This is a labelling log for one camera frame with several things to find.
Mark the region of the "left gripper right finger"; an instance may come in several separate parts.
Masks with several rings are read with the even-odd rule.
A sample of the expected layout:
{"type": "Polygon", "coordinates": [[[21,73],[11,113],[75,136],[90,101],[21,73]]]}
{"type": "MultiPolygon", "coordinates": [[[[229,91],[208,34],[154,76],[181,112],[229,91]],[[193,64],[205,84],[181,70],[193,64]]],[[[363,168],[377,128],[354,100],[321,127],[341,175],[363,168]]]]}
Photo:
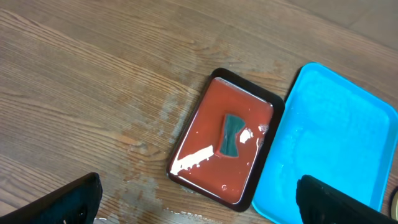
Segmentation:
{"type": "Polygon", "coordinates": [[[298,180],[296,203],[303,224],[397,224],[311,175],[298,180]]]}

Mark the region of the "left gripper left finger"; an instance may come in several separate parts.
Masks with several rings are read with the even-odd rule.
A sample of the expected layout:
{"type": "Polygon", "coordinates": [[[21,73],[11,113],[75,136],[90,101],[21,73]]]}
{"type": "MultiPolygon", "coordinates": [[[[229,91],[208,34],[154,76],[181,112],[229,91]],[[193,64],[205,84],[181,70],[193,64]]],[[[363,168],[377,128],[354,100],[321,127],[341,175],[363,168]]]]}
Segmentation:
{"type": "Polygon", "coordinates": [[[93,223],[103,194],[91,172],[1,217],[1,223],[93,223]]]}

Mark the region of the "yellow plate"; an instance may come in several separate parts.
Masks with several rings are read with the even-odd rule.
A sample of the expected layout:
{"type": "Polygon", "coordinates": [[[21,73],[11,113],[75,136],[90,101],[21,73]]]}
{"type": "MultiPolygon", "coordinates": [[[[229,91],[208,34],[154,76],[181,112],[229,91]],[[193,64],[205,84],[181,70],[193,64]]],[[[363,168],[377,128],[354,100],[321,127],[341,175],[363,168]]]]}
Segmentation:
{"type": "Polygon", "coordinates": [[[393,220],[398,221],[398,188],[396,187],[390,200],[390,216],[393,220]]]}

